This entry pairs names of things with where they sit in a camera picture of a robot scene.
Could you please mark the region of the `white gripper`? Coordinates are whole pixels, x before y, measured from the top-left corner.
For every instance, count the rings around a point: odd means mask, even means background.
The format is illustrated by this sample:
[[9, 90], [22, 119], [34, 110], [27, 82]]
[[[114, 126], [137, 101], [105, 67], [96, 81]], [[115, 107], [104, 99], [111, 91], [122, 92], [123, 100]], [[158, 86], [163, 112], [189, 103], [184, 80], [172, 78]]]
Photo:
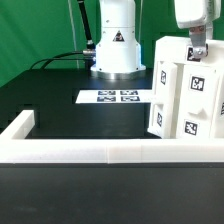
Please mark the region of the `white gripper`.
[[180, 29], [190, 28], [195, 59], [207, 56], [206, 24], [218, 19], [221, 0], [174, 0], [175, 17]]

